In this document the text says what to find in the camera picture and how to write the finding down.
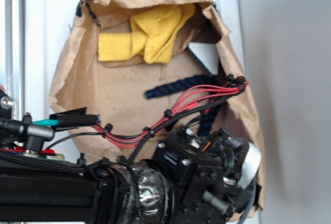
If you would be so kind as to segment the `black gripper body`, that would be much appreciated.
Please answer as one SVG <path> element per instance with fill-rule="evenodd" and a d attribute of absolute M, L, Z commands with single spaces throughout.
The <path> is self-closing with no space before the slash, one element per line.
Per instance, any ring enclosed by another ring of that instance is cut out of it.
<path fill-rule="evenodd" d="M 189 138 L 171 131 L 151 160 L 172 184 L 164 223 L 228 223 L 234 214 L 244 223 L 257 197 L 259 148 L 225 129 L 203 138 L 198 148 Z"/>

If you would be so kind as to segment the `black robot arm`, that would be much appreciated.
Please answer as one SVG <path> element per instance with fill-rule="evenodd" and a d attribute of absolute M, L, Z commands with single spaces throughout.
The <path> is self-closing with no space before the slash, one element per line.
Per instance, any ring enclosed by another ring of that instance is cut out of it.
<path fill-rule="evenodd" d="M 1 119 L 1 221 L 244 222 L 257 200 L 261 152 L 225 129 L 169 128 L 151 159 L 87 165 L 42 149 L 60 125 Z"/>

